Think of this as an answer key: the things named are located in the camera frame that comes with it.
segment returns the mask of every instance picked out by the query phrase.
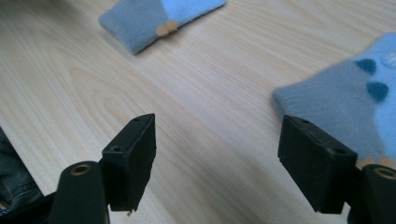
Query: wood grain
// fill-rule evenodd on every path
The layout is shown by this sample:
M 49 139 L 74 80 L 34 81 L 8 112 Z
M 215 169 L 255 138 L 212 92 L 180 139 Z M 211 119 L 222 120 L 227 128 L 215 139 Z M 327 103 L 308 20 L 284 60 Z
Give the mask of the wood grain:
M 112 223 L 346 223 L 278 161 L 270 94 L 394 31 L 394 1 L 229 0 L 137 55 L 97 22 L 116 2 L 0 1 L 0 124 L 45 194 L 155 113 L 152 178 Z

